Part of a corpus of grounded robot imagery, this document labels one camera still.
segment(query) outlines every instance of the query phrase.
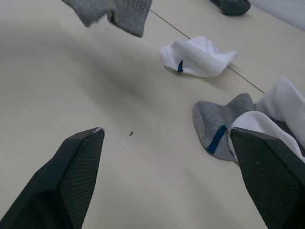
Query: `beige table surface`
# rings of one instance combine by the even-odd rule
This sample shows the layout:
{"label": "beige table surface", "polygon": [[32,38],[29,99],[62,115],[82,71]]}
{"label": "beige table surface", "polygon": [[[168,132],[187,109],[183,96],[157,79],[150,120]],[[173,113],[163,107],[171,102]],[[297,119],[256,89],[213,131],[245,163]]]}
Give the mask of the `beige table surface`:
{"label": "beige table surface", "polygon": [[0,217],[65,138],[103,126],[83,229],[266,228],[239,167],[205,152],[191,113],[200,100],[263,94],[230,69],[166,70],[160,47],[187,39],[168,23],[151,13],[138,39],[106,19],[86,29],[57,1],[13,0],[0,34]]}
{"label": "beige table surface", "polygon": [[252,6],[227,17],[209,0],[154,0],[152,10],[190,38],[206,36],[221,52],[238,50],[234,71],[266,92],[281,76],[305,91],[305,32]]}

